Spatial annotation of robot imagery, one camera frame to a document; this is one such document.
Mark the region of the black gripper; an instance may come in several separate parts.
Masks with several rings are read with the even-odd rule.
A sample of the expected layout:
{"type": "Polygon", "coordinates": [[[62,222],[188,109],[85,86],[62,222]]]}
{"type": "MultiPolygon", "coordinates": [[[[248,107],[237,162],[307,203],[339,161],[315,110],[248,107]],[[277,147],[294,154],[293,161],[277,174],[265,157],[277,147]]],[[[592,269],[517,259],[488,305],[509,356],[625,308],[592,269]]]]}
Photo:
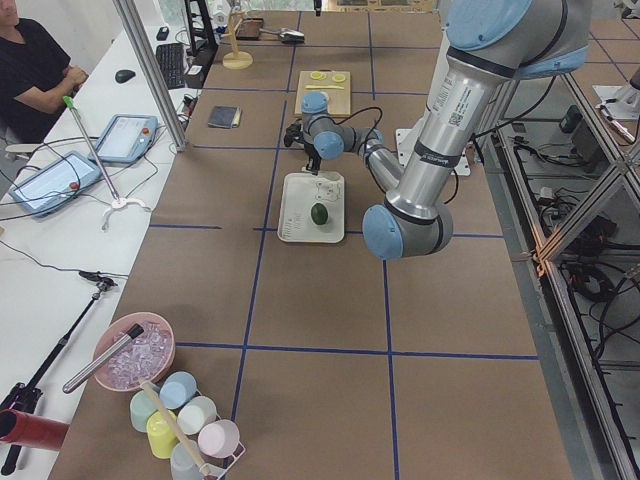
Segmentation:
{"type": "Polygon", "coordinates": [[[307,171],[318,175],[321,167],[321,156],[316,150],[313,143],[305,142],[304,151],[309,156],[309,162],[307,163],[307,171]]]}

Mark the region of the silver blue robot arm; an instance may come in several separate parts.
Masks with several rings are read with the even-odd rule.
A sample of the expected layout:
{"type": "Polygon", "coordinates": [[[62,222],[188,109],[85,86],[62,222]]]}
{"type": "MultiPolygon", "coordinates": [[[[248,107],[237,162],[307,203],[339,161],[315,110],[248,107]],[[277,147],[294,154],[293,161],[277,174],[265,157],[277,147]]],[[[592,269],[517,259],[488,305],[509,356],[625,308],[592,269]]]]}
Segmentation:
{"type": "Polygon", "coordinates": [[[302,138],[324,160],[359,154],[385,192],[362,223],[367,248],[393,260],[429,255],[452,237],[440,199],[451,172],[497,87],[512,79],[554,77],[587,58],[590,1],[455,1],[446,18],[448,71],[429,112],[418,122],[409,159],[400,164],[373,128],[337,124],[328,100],[302,102],[302,138]]]}

